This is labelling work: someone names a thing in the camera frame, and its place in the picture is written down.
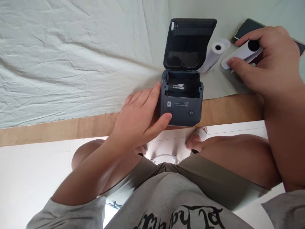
white tile floor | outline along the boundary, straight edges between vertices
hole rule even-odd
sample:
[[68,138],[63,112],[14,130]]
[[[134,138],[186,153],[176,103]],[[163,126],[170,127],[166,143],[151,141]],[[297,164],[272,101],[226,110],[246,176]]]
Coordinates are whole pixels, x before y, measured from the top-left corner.
[[[147,144],[147,158],[167,153],[176,154],[179,160],[184,159],[190,154],[184,144],[193,131],[194,128],[163,131]],[[208,127],[208,137],[237,134],[267,138],[263,121]],[[71,172],[76,149],[93,139],[97,138],[0,148],[0,228],[24,228]],[[236,214],[254,228],[273,229],[260,203],[282,192],[283,186],[279,185]],[[105,224],[114,214],[115,210],[107,206]]]

paper roll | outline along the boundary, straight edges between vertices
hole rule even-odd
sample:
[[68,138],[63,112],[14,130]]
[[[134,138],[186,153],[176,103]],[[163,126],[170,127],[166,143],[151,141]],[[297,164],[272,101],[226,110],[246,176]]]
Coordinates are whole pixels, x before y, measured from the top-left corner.
[[200,73],[209,72],[218,62],[220,57],[230,47],[231,43],[226,39],[220,39],[212,44],[210,50],[207,52],[206,60],[204,61],[201,68],[197,71]]
[[260,47],[260,44],[258,41],[254,40],[248,40],[246,43],[244,43],[239,49],[237,49],[235,52],[233,52],[231,55],[226,57],[222,62],[221,66],[224,69],[229,69],[230,66],[228,65],[228,61],[233,57],[238,57],[246,61],[247,63],[250,63],[255,57],[257,57],[261,52],[263,51],[263,48]]

gray t-shirt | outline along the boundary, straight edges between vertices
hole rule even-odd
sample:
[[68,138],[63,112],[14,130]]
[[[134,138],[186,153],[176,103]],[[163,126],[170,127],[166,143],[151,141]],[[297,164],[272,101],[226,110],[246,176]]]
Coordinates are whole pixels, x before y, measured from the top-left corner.
[[[49,200],[27,225],[28,229],[103,228],[105,197],[80,206]],[[281,194],[263,208],[274,228],[305,228],[305,190]],[[252,228],[197,185],[177,173],[161,173],[142,184],[106,228]]]

warning sticker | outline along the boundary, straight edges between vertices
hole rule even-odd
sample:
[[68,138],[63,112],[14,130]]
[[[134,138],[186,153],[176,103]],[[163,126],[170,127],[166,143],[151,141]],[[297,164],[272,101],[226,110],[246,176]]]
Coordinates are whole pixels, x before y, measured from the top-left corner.
[[176,84],[176,85],[173,85],[173,89],[184,90],[184,84]]

smartphone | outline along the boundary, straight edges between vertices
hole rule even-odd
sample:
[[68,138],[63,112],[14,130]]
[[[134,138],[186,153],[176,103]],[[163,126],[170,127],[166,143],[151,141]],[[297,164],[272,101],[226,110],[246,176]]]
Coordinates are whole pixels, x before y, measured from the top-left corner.
[[[266,27],[265,25],[252,20],[250,18],[247,18],[244,23],[239,27],[239,29],[237,30],[237,32],[234,34],[234,36],[232,37],[231,41],[235,44],[236,41],[238,41],[240,38],[242,38],[244,35],[246,35],[247,33],[256,30],[256,29],[260,29],[260,28],[264,28]],[[304,54],[305,52],[305,44],[293,39],[296,44],[299,47],[300,50],[300,56]]]

